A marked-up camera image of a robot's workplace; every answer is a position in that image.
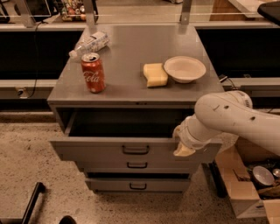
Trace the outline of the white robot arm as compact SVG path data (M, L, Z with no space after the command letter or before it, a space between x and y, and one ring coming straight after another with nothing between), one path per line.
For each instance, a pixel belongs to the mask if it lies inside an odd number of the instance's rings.
M222 132L243 137L280 155L280 116L253 109L250 97L242 91L201 96L194 114L173 131L172 137L178 139L174 155L191 156Z

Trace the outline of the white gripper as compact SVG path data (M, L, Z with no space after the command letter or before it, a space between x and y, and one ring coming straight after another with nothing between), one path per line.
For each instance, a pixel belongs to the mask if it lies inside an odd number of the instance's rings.
M172 138L179 137L177 149L173 152L176 157L189 157L195 150L202 149L211 138L211 130L196 117L187 117L172 132Z

